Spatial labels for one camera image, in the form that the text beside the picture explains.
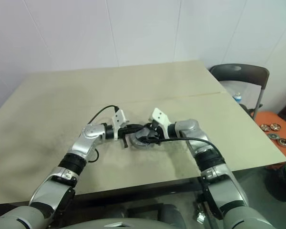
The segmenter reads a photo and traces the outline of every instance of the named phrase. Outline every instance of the cable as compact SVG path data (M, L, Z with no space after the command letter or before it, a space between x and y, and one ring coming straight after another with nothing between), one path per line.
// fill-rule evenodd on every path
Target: cable
M104 110L106 110L107 108L109 107L114 107L114 111L117 112L119 110L119 107L118 106L115 106L115 105L109 105L109 106L106 106L104 108L102 108L98 113L95 114L95 116L93 116L93 118L88 122L88 124L92 123L92 121L101 113L103 112Z
M213 147L219 154L219 156L222 157L219 149L212 143L204 139L196 138L196 137L174 137L174 138L168 138L168 139L150 139L149 137L146 138L146 141L149 143L159 143L159 142L172 142L172 141L198 141L198 142L204 142L209 144L211 147Z
M100 157L99 151L98 151L97 149L94 149L94 150L95 150L95 152L96 152L96 159L94 159L94 160L92 160L92 161L88 161L89 163L96 162L96 161L99 159L99 157Z

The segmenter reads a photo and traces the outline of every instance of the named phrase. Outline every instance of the beige tabletop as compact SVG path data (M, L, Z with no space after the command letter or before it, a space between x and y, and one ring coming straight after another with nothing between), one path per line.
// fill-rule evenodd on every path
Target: beige tabletop
M108 104L123 109L131 123L146 123L155 107L172 122L197 119L232 170L286 161L201 62L39 73L0 109L0 203L29 200ZM95 122L110 122L112 115L108 109ZM144 151L108 141L98 150L100 159L85 167L77 194L200 174L183 142Z

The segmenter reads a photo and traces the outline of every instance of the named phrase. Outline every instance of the black chair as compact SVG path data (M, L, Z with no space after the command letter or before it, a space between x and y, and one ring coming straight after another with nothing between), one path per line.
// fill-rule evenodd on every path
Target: black chair
M269 71L266 68L254 65L228 63L213 66L210 69L210 73L218 81L242 81L261 86L261 91L258 96L255 109L253 110L253 119L255 119L257 110L260 107L261 100L266 88Z

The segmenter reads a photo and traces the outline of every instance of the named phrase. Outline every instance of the black cable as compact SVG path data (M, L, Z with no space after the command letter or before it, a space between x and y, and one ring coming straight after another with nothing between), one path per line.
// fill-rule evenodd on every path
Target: black cable
M88 161L89 163L96 162L96 161L99 159L99 157L100 157L99 151L98 151L97 149L94 149L94 150L95 150L95 152L96 152L96 159L94 159L93 161Z
M159 143L159 142L172 142L172 141L198 141L198 142L204 142L208 145L212 146L219 154L219 156L223 157L219 151L219 149L212 143L204 139L196 138L196 137L174 137L174 138L168 138L168 139L150 139L149 137L146 138L146 141L149 143Z
M88 124L92 123L92 121L101 113L103 112L105 109L109 108L109 107L114 107L114 111L117 112L119 110L119 107L115 106L115 105L109 105L106 106L104 108L102 108L98 113L95 114L95 116L93 116L93 118L88 122Z

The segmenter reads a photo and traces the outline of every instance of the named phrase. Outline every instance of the chair backrest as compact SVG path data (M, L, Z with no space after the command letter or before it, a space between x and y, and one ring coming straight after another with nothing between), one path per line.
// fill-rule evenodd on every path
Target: chair backrest
M266 68L238 63L215 65L210 73L218 81L234 80L260 85L262 90L266 88L269 71Z

